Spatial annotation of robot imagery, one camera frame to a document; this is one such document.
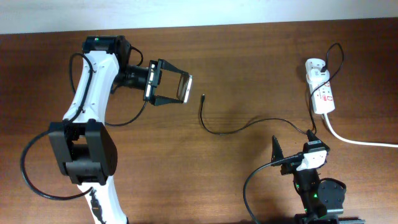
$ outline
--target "robotic arm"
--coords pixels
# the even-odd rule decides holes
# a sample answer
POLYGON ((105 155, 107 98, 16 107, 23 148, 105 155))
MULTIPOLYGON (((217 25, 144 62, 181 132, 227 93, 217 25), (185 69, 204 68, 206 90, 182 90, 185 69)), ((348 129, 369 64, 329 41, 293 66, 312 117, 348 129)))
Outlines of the robotic arm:
POLYGON ((365 221, 358 218, 338 218, 344 211, 346 185, 332 178, 319 178, 317 169, 325 165, 330 148, 311 130, 307 131, 307 137, 309 142, 304 144, 303 151, 287 158, 276 137, 272 137, 271 166, 280 166, 282 175, 293 174, 294 187, 304 206, 305 214, 297 214, 295 223, 363 224, 365 221))
POLYGON ((150 61, 149 67, 128 65, 131 46, 124 36, 88 37, 83 43, 83 53, 89 60, 83 61, 83 71, 75 98, 63 119, 76 115, 90 77, 93 76, 83 110, 72 123, 53 122, 50 142, 63 175, 70 177, 86 194, 96 224, 126 224, 128 219, 121 210, 113 175, 118 163, 118 152, 105 126, 105 111, 113 83, 144 90, 144 101, 155 106, 168 103, 187 103, 192 85, 192 76, 179 70, 167 61, 150 61), (181 74, 177 99, 155 96, 160 85, 162 71, 181 74), (75 144, 85 138, 86 144, 75 144))

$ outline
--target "white power strip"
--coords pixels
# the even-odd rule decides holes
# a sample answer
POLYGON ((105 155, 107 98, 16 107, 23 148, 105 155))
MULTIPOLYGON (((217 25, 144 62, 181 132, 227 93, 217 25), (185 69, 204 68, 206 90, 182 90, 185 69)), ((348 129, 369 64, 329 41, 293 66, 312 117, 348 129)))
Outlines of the white power strip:
MULTIPOLYGON (((318 86, 324 84, 326 81, 329 80, 330 74, 329 71, 326 70, 325 72, 321 72, 321 69, 325 66, 325 61, 318 58, 311 58, 305 62, 305 69, 307 70, 306 78, 308 85, 310 87, 311 94, 313 90, 316 89, 318 86)), ((316 114, 322 114, 323 119, 325 119, 326 125, 328 129, 336 138, 348 142, 351 144, 359 144, 364 146, 382 146, 382 147, 398 147, 397 144, 386 144, 386 143, 376 143, 376 142, 360 142, 360 141, 353 141, 349 139, 345 139, 339 136, 331 127, 328 113, 335 110, 335 102, 333 99, 333 95, 331 94, 330 82, 325 83, 322 87, 316 90, 312 96, 312 106, 313 111, 316 114)))
MULTIPOLYGON (((311 58, 305 62, 307 70, 307 82, 310 86, 310 93, 318 86, 324 84, 330 78, 329 71, 321 72, 325 61, 318 58, 311 58)), ((313 111, 316 114, 330 113, 335 110, 335 102, 331 94, 330 82, 317 89, 312 95, 313 111)))

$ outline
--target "wooden table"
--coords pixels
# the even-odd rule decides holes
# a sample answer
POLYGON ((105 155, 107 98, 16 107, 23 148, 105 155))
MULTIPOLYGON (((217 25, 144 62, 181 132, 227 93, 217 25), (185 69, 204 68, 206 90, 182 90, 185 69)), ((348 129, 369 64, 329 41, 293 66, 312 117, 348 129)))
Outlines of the wooden table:
MULTIPOLYGON (((239 223, 250 220, 242 200, 246 177, 271 159, 276 135, 286 156, 307 138, 288 124, 269 121, 239 134, 215 136, 199 124, 231 130, 259 117, 285 118, 311 128, 307 110, 306 59, 324 58, 340 42, 346 54, 332 81, 335 131, 360 141, 398 142, 398 19, 286 22, 172 29, 101 30, 0 35, 0 223, 93 223, 80 198, 55 202, 31 192, 22 180, 22 148, 49 122, 60 121, 73 99, 68 59, 88 35, 125 35, 149 60, 164 58, 194 75, 187 105, 148 106, 129 126, 108 128, 118 147, 115 184, 131 223, 239 223)), ((138 54, 130 63, 136 63, 138 54)), ((333 51, 330 70, 340 54, 333 51)), ((81 70, 76 60, 77 83, 81 70)), ((178 75, 164 75, 158 94, 174 96, 178 75)), ((122 88, 110 96, 106 119, 131 119, 143 92, 122 88)), ((317 136, 331 147, 319 172, 348 186, 346 217, 368 223, 398 222, 398 150, 346 144, 319 116, 317 136)), ((78 193, 61 175, 48 138, 27 156, 34 184, 56 195, 78 193)), ((248 186, 248 201, 260 220, 303 213, 292 176, 273 167, 248 186)))

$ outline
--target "white robotic arm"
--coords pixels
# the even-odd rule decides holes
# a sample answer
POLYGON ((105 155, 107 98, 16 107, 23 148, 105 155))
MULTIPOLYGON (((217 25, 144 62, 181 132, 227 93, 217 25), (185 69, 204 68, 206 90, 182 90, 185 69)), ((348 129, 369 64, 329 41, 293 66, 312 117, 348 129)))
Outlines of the white robotic arm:
MULTIPOLYGON (((94 75, 88 90, 82 113, 74 120, 74 123, 87 123, 89 119, 105 122, 106 105, 113 80, 119 73, 118 59, 115 54, 107 54, 106 51, 91 51, 85 56, 90 60, 94 75)), ((90 68, 86 60, 83 60, 83 71, 76 90, 75 98, 63 119, 71 119, 78 110, 87 85, 90 68)))
POLYGON ((143 100, 155 106, 186 103, 192 85, 191 75, 162 59, 151 60, 147 68, 128 65, 131 49, 123 36, 88 37, 83 43, 81 56, 85 59, 80 82, 63 117, 66 122, 52 123, 49 128, 61 173, 69 176, 82 192, 91 189, 85 198, 96 224, 128 224, 113 180, 118 153, 104 127, 112 84, 144 90, 143 100), (155 96, 161 69, 181 74, 177 99, 155 96), (86 144, 75 144, 79 138, 86 138, 86 144))
MULTIPOLYGON (((107 54, 106 51, 91 51, 85 56, 93 66, 94 75, 91 79, 83 111, 73 122, 87 123, 90 119, 94 119, 104 124, 110 89, 113 80, 119 73, 118 59, 115 54, 107 54)), ((63 119, 71 119, 76 114, 87 85, 89 71, 88 62, 83 60, 83 71, 75 98, 63 119)), ((86 192, 90 187, 92 187, 92 191, 90 194, 86 194, 85 198, 95 224, 127 224, 127 217, 121 210, 116 194, 113 176, 108 177, 105 185, 97 182, 83 182, 78 185, 82 192, 86 192)))

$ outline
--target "white power cord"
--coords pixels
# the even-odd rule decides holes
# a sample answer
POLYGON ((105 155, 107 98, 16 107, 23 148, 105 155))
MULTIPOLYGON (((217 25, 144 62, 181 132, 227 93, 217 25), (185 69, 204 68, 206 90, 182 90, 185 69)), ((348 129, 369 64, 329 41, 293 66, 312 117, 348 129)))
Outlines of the white power cord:
POLYGON ((325 121, 326 121, 326 125, 328 126, 329 131, 330 131, 336 138, 338 138, 338 139, 340 139, 340 140, 342 140, 342 141, 344 141, 344 142, 348 142, 348 143, 351 143, 351 144, 359 144, 359 145, 363 145, 363 146, 398 147, 398 145, 396 145, 396 144, 376 143, 376 142, 360 142, 360 141, 352 141, 352 140, 349 140, 349 139, 345 139, 345 138, 339 136, 339 135, 335 132, 335 130, 333 130, 333 128, 331 127, 331 124, 330 124, 330 122, 329 122, 328 115, 327 115, 326 113, 323 114, 323 118, 324 118, 325 121))

